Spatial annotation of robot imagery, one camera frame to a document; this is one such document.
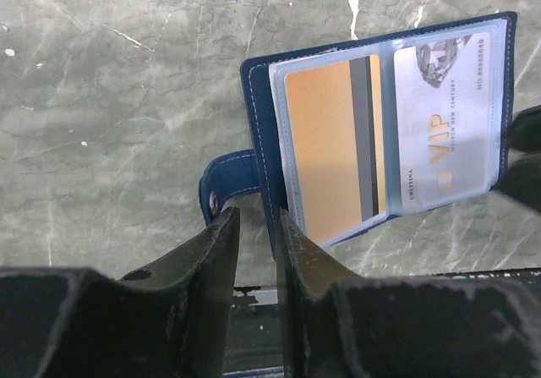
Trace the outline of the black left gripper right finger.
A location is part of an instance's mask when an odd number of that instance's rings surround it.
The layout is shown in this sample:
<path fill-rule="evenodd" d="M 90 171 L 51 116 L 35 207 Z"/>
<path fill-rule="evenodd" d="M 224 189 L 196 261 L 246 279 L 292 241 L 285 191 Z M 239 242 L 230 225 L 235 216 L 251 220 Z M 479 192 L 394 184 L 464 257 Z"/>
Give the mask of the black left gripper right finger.
<path fill-rule="evenodd" d="M 288 377 L 537 377 L 537 269 L 365 278 L 276 224 Z"/>

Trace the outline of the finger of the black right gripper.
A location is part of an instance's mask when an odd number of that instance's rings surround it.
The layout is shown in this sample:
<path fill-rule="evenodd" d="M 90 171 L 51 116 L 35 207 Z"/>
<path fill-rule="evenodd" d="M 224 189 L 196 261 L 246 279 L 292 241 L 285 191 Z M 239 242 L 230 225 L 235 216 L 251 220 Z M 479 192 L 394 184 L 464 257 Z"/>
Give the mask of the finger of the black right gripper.
<path fill-rule="evenodd" d="M 540 106 L 519 112 L 505 135 L 505 146 L 521 155 L 501 175 L 495 190 L 540 212 Z"/>

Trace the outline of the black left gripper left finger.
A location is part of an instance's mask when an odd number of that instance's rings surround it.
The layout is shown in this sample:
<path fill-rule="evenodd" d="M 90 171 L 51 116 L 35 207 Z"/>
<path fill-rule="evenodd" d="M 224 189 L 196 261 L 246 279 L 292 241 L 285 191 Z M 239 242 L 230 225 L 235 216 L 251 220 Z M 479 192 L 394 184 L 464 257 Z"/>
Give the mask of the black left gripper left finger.
<path fill-rule="evenodd" d="M 240 211 L 121 279 L 91 268 L 1 271 L 4 377 L 219 377 Z"/>

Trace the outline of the blue leather card holder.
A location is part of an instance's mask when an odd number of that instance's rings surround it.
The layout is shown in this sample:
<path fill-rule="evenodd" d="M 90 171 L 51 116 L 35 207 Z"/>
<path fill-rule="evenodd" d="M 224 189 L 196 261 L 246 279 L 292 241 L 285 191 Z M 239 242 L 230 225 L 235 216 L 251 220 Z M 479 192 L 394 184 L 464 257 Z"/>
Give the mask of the blue leather card holder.
<path fill-rule="evenodd" d="M 284 78 L 291 72 L 372 54 L 380 58 L 387 212 L 378 220 L 362 224 L 356 233 L 332 243 L 318 245 L 329 247 L 366 233 L 390 219 L 423 212 L 405 212 L 402 209 L 394 54 L 405 47 L 481 31 L 491 32 L 494 43 L 492 57 L 494 59 L 495 114 L 492 135 L 495 148 L 493 156 L 495 174 L 488 190 L 482 194 L 488 192 L 496 185 L 507 166 L 508 150 L 503 137 L 512 120 L 516 23 L 516 13 L 506 11 L 362 40 L 338 42 L 245 60 L 240 68 L 240 76 L 253 146 L 249 150 L 220 156 L 205 169 L 199 182 L 199 205 L 205 220 L 215 219 L 231 198 L 260 193 L 272 243 L 276 242 L 276 224 L 281 211 L 288 211 L 295 223 L 306 234 L 300 219 L 301 200 L 294 197 L 294 193 L 300 188 L 294 168 L 295 157 L 287 113 Z"/>

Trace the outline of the gold card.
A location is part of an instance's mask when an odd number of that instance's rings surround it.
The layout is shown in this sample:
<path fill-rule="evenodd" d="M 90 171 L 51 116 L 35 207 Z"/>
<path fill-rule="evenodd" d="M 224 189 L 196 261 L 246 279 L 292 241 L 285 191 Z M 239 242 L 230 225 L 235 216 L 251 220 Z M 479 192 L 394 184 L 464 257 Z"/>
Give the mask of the gold card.
<path fill-rule="evenodd" d="M 380 58 L 286 74 L 283 84 L 300 190 L 300 219 L 317 244 L 387 212 Z"/>

